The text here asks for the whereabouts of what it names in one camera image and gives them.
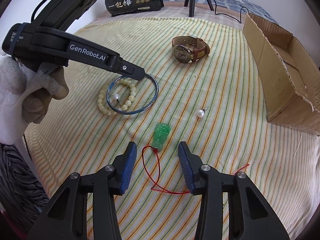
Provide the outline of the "white gloved left hand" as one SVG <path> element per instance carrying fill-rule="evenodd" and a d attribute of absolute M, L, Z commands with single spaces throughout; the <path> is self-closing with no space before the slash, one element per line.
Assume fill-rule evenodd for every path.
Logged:
<path fill-rule="evenodd" d="M 1 56 L 1 143 L 14 144 L 29 124 L 44 119 L 52 99 L 68 93 L 62 66 L 42 63 L 33 72 L 20 60 Z"/>

